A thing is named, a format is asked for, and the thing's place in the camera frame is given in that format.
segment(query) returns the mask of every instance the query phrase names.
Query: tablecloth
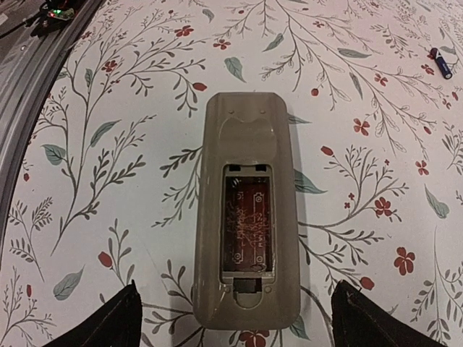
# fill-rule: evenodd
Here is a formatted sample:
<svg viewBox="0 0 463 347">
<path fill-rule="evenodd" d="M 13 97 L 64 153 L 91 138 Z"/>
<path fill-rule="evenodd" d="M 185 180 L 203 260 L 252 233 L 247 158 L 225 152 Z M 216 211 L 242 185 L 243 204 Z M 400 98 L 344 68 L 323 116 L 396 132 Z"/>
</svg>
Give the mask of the tablecloth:
<svg viewBox="0 0 463 347">
<path fill-rule="evenodd" d="M 106 1 L 22 163 L 0 346 L 44 345 L 132 279 L 142 346 L 332 346 L 341 279 L 461 345 L 462 22 L 455 0 Z M 205 105 L 226 91 L 274 92 L 289 110 L 302 307 L 285 330 L 192 316 Z"/>
</svg>

